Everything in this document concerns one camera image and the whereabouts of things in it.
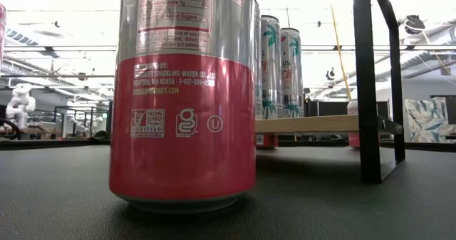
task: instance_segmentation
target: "dark gray table surface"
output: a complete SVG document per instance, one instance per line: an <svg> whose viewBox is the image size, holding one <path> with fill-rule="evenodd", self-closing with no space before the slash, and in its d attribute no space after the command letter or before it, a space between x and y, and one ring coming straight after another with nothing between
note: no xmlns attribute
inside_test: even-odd
<svg viewBox="0 0 456 240"><path fill-rule="evenodd" d="M382 185L361 184L358 159L261 151L256 186L233 207L163 216L110 193L109 147L0 152L0 239L455 239L455 153L407 151Z"/></svg>

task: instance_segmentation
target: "yellow rope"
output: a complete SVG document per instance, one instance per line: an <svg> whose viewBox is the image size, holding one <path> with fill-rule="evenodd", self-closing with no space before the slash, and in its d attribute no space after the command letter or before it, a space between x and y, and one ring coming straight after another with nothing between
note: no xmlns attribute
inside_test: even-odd
<svg viewBox="0 0 456 240"><path fill-rule="evenodd" d="M341 62L343 81L345 82L345 88L347 91L348 99L351 100L350 89L348 89L347 75L345 74L345 69L343 68L343 63L342 63L342 52L341 52L341 46L339 45L339 35L337 34L336 16L334 16L333 0L329 0L329 1L331 2L331 13L333 15L334 32L336 33L337 51L339 53L339 61Z"/></svg>

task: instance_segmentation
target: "palm tree graphic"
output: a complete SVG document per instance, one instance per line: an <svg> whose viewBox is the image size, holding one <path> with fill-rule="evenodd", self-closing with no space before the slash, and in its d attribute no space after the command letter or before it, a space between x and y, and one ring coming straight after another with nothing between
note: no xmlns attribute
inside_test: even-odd
<svg viewBox="0 0 456 240"><path fill-rule="evenodd" d="M290 47L294 48L293 51L293 56L296 56L299 54L299 50L301 47L299 47L299 41L297 38L291 38L293 41L290 43Z"/></svg>
<svg viewBox="0 0 456 240"><path fill-rule="evenodd" d="M265 31L263 33L263 36L271 36L271 38L269 38L269 41L268 41L268 47L270 47L274 43L277 42L277 33L276 33L276 29L274 29L273 26L268 25L267 27L269 28L270 31Z"/></svg>
<svg viewBox="0 0 456 240"><path fill-rule="evenodd" d="M290 110L292 118L299 116L299 105L287 104L285 105L285 108Z"/></svg>
<svg viewBox="0 0 456 240"><path fill-rule="evenodd" d="M274 105L274 102L272 100L267 100L265 98L265 99L263 99L263 114L266 113L266 115L264 116L264 119L269 118L269 111L271 111L270 112L271 115L272 115L272 113L275 113L276 106Z"/></svg>

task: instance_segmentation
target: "nutrition facts label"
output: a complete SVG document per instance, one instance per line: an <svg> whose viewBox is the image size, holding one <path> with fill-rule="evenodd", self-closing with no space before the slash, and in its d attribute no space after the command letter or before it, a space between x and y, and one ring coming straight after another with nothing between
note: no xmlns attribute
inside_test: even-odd
<svg viewBox="0 0 456 240"><path fill-rule="evenodd" d="M212 0L139 0L136 52L212 50Z"/></svg>

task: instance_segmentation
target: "black metal frame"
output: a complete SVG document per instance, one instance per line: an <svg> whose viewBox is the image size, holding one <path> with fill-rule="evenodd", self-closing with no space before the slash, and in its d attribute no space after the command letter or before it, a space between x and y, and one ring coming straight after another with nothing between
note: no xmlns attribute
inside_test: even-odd
<svg viewBox="0 0 456 240"><path fill-rule="evenodd" d="M361 177L367 183L381 183L405 161L399 26L389 0L377 1L390 32L393 121L378 117L375 106L377 98L375 94L371 0L353 0ZM382 165L380 162L379 131L394 134L395 161L386 165Z"/></svg>
<svg viewBox="0 0 456 240"><path fill-rule="evenodd" d="M108 139L111 139L111 130L113 127L113 101L109 100L108 105L108 118L106 118L106 133L108 135Z"/></svg>
<svg viewBox="0 0 456 240"><path fill-rule="evenodd" d="M393 141L382 141L380 143L380 146L394 148L394 142ZM432 151L432 152L455 152L456 143L406 142L405 148L407 150L421 150L421 151Z"/></svg>
<svg viewBox="0 0 456 240"><path fill-rule="evenodd" d="M89 136L87 137L92 137L92 126L93 126L93 115L94 114L98 114L98 113L107 113L108 116L110 116L110 114L112 113L112 101L110 101L110 107L109 107L109 110L97 110L97 111L94 111L94 108L90 108L90 112L86 111L86 110L81 110L79 109L78 107L72 107L72 106L56 106L54 108L54 122L57 121L57 112L59 109L64 109L64 110L67 110L67 111L74 111L74 116L76 117L76 112L84 112L84 126L86 125L86 122L87 122L87 114L90 113L90 127L89 127ZM76 125L73 125L73 136L75 135L76 133Z"/></svg>

